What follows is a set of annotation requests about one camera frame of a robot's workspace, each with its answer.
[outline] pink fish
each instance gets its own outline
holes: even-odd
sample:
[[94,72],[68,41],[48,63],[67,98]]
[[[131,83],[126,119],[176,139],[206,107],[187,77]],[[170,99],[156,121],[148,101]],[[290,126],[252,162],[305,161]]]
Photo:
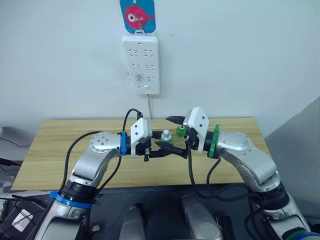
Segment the pink fish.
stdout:
[[155,19],[155,16],[148,16],[147,13],[139,6],[129,6],[125,10],[125,19],[126,22],[130,25],[130,27],[134,29],[139,29],[139,20],[141,26],[143,27],[149,19]]

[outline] wall socket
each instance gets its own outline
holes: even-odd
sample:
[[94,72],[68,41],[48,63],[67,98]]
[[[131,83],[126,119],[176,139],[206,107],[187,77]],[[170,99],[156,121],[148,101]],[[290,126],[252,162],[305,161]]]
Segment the wall socket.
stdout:
[[122,38],[133,90],[159,94],[159,43],[155,36],[125,35]]

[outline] blue ring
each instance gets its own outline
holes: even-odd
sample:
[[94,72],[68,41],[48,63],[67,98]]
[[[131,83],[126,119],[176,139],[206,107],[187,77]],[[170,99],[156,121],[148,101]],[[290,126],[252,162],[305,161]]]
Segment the blue ring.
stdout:
[[92,205],[93,205],[92,203],[81,203],[81,202],[76,202],[76,201],[70,201],[70,200],[65,199],[62,196],[60,196],[56,191],[50,192],[50,198],[56,199],[58,202],[60,202],[64,205],[68,205],[68,206],[76,207],[76,208],[80,208],[80,209],[90,209],[90,208],[92,208]]

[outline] table top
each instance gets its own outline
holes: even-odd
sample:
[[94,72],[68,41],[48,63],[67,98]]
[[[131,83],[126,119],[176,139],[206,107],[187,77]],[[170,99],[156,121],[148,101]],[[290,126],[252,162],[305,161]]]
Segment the table top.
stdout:
[[[176,137],[177,125],[165,119],[151,119],[152,130],[160,131],[169,129],[175,137],[175,145],[184,148],[184,138]],[[135,122],[128,119],[126,131]],[[213,131],[216,124],[220,124],[221,131],[238,131],[247,134],[254,145],[267,154],[269,150],[261,135],[254,118],[212,118],[209,130]],[[56,190],[60,188],[65,157],[69,146],[79,136],[91,131],[104,131],[119,133],[122,131],[122,119],[106,120],[46,120],[42,123],[30,150],[23,161],[21,169],[14,181],[12,190]],[[88,148],[89,138],[85,137],[73,148],[68,173],[70,174],[78,158]],[[159,149],[152,144],[152,149]],[[194,179],[197,184],[204,184],[210,168],[216,162],[206,153],[199,154],[192,151],[192,167]],[[113,172],[118,158],[113,158],[102,179],[102,183]],[[237,170],[227,161],[221,163],[212,173],[211,183],[240,183],[243,182]],[[150,158],[144,162],[144,156],[131,158],[130,155],[122,157],[121,166],[117,174],[106,186],[107,188],[189,185],[188,160],[171,154],[162,158]]]

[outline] robotic arm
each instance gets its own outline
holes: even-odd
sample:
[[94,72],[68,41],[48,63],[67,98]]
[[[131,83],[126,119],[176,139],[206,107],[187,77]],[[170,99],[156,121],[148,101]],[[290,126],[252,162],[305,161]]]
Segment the robotic arm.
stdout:
[[121,155],[144,155],[149,158],[164,157],[171,154],[166,150],[152,151],[151,138],[159,138],[161,132],[152,132],[151,124],[140,117],[126,132],[114,134],[99,132],[90,141],[87,150],[75,164],[69,180],[61,193],[51,192],[54,202],[48,210],[40,227],[36,229],[35,240],[61,239],[74,240],[88,209],[95,203],[99,186],[110,160]]
[[[305,236],[302,234],[299,239],[314,239],[315,236],[320,239],[319,234],[310,233],[294,199],[281,183],[272,158],[256,148],[246,134],[208,131],[209,119],[200,107],[193,108],[186,117],[167,119],[187,128],[186,144],[191,144],[199,153],[207,151],[208,157],[221,156],[238,170],[244,183],[259,196],[253,201],[262,208],[261,213],[279,239],[292,239],[287,237],[303,232]],[[158,145],[165,149],[168,147],[162,143]]]

